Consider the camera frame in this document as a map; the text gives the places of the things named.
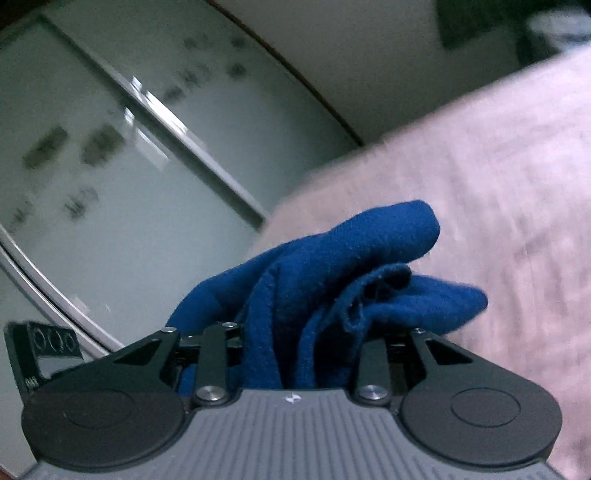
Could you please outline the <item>pink bed sheet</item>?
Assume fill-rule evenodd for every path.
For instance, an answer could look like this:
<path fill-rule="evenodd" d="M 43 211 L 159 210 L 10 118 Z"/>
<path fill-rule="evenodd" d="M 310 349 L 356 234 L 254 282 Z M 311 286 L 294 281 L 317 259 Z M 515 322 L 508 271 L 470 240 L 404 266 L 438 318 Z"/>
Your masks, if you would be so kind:
<path fill-rule="evenodd" d="M 252 253 L 416 199 L 432 206 L 441 235 L 415 270 L 489 298 L 452 340 L 558 399 L 552 465 L 588 478 L 589 49 L 528 67 L 318 170 L 276 208 Z"/>

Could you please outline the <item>dark headboard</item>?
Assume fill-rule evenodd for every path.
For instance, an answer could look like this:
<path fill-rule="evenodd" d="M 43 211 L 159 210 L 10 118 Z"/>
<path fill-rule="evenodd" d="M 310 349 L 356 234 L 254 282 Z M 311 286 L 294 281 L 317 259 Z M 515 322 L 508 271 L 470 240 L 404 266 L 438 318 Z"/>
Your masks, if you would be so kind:
<path fill-rule="evenodd" d="M 443 0 L 435 3 L 435 9 L 447 50 L 499 27 L 513 35 L 523 66 L 590 44 L 588 1 Z"/>

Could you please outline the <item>glass wardrobe sliding door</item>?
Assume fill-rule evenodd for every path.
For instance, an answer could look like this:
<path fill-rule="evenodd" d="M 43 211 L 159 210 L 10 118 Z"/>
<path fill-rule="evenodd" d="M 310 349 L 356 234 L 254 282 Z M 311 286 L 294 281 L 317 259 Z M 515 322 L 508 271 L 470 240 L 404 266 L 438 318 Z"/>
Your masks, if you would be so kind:
<path fill-rule="evenodd" d="M 1 320 L 130 344 L 356 144 L 204 1 L 53 3 L 1 35 Z"/>

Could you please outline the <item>blue knit sweater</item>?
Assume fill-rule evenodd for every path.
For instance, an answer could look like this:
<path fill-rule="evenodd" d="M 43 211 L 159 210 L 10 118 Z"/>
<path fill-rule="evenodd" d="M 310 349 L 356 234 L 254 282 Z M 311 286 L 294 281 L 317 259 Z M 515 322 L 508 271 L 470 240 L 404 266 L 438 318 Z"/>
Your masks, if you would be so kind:
<path fill-rule="evenodd" d="M 168 325 L 184 335 L 223 321 L 242 325 L 246 388 L 342 387 L 370 328 L 445 335 L 487 308 L 481 289 L 411 270 L 439 235 L 423 201 L 373 208 L 199 283 Z"/>

